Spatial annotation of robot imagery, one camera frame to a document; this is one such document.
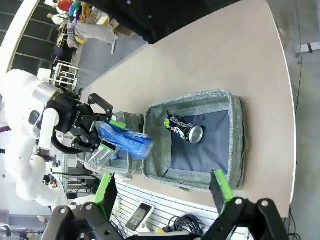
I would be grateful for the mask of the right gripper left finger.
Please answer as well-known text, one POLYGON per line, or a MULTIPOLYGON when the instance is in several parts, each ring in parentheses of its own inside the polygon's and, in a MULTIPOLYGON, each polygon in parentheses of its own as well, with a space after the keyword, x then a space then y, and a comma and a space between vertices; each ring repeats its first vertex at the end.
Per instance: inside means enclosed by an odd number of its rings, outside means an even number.
POLYGON ((44 240, 79 240, 89 234, 94 240, 122 240, 111 223, 118 190, 114 174, 105 174, 93 202, 81 203, 75 209, 61 205, 54 209, 43 233, 44 240))

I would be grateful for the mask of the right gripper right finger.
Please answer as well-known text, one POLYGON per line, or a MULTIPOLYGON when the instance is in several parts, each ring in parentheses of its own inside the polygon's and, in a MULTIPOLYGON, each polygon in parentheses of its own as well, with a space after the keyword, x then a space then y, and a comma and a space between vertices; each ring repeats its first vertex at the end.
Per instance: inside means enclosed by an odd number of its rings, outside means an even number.
POLYGON ((247 228, 255 240, 288 239, 280 213, 270 198, 253 203, 235 197, 221 169, 211 172, 209 189, 219 217, 204 234, 204 240, 229 240, 237 228, 247 228))

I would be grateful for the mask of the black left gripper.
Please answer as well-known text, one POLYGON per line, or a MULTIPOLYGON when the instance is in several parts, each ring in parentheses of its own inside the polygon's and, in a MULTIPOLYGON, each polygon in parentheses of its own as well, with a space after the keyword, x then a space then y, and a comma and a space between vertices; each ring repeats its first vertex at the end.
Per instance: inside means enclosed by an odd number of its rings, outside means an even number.
POLYGON ((86 133, 90 133, 93 122, 110 123, 122 130, 127 127, 125 123, 117 121, 117 118, 113 114, 114 107, 98 94, 90 94, 86 104, 61 93, 58 94, 55 99, 50 100, 47 103, 46 108, 52 108, 58 112, 59 122, 57 126, 54 127, 55 130, 64 134, 70 132, 74 136, 78 136, 71 143, 73 149, 80 153, 91 154, 99 149, 107 150, 112 153, 118 150, 116 145, 106 140, 99 140, 97 143, 91 143, 89 141, 85 142, 79 137, 81 133, 78 127, 82 128, 86 133), (91 105, 98 105, 105 113, 93 112, 90 107, 91 105))

